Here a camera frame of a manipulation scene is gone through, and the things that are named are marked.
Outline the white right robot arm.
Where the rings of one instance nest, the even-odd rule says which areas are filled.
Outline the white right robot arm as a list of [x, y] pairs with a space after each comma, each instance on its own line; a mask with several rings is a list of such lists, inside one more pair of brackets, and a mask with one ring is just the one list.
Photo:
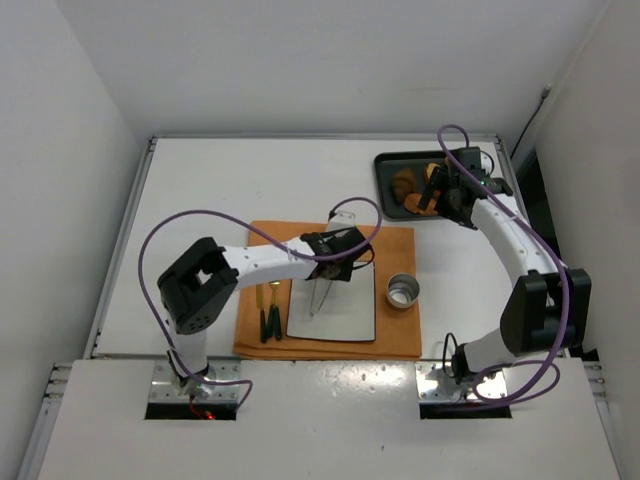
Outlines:
[[518, 209], [513, 190], [482, 165], [478, 147], [433, 152], [389, 152], [374, 161], [383, 213], [390, 219], [439, 216], [480, 231], [498, 255], [512, 293], [497, 329], [456, 346], [450, 373], [469, 382], [519, 358], [581, 346], [591, 279], [545, 249]]

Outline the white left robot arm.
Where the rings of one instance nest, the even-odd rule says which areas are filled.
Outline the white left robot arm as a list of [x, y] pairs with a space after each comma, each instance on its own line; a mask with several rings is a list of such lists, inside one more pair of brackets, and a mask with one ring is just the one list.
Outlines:
[[280, 246], [197, 240], [157, 281], [171, 325], [168, 356], [178, 385], [208, 374], [206, 330], [235, 291], [283, 280], [348, 282], [355, 263], [371, 250], [356, 227], [305, 233]]

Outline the stainless steel tongs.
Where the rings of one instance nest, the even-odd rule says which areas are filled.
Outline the stainless steel tongs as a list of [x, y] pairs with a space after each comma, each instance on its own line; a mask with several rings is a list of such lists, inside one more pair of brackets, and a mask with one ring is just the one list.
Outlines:
[[328, 279], [317, 278], [314, 281], [309, 308], [311, 317], [315, 316], [321, 310], [331, 286], [332, 281]]

